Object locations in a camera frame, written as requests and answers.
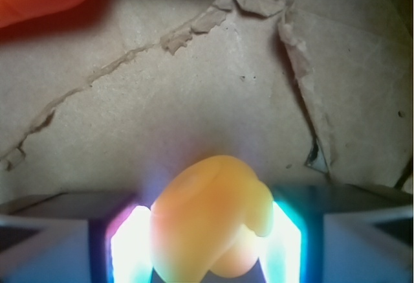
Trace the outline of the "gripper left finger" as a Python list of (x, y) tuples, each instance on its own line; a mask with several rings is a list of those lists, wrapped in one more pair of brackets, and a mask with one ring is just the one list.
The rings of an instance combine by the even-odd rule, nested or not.
[(1, 204), (2, 282), (150, 282), (149, 211), (133, 192), (64, 192)]

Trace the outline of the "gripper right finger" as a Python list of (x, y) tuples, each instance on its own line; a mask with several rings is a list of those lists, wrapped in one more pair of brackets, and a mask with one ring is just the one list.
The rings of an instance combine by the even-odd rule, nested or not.
[(413, 196), (382, 185), (279, 184), (265, 282), (412, 282)]

